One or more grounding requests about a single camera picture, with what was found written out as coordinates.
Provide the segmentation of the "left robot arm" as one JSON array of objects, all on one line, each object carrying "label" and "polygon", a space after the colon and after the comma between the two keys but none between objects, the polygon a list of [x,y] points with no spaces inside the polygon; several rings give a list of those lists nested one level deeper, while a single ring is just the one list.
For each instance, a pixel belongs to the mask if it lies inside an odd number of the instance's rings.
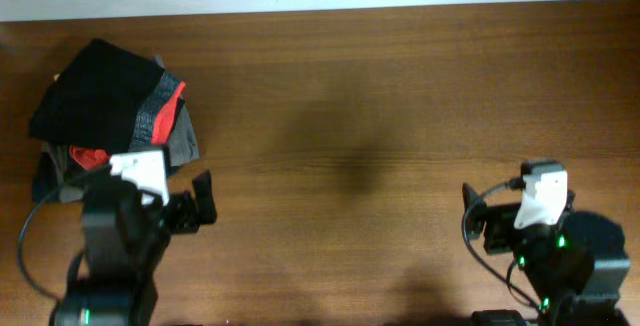
[{"label": "left robot arm", "polygon": [[120,176],[90,183],[81,217],[85,246],[69,266],[66,293],[49,323],[149,324],[158,299],[154,272],[171,237],[217,219],[211,173],[195,177],[192,186],[163,203]]}]

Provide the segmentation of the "black leggings with grey-red waistband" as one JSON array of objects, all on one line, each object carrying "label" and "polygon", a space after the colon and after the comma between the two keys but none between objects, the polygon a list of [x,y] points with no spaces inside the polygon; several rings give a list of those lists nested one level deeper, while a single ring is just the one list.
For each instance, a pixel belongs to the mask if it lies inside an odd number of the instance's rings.
[{"label": "black leggings with grey-red waistband", "polygon": [[49,86],[29,135],[110,155],[163,144],[185,86],[155,61],[94,39]]}]

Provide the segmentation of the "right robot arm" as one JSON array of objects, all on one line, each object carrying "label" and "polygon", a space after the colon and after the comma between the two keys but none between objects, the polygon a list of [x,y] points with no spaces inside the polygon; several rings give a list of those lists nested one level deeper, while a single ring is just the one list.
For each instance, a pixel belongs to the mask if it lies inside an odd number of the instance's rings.
[{"label": "right robot arm", "polygon": [[625,325],[617,304],[631,268],[620,224],[574,207],[565,166],[526,161],[517,177],[478,193],[462,186],[464,244],[482,239],[489,255],[509,253],[504,274],[472,257],[503,283],[534,325]]}]

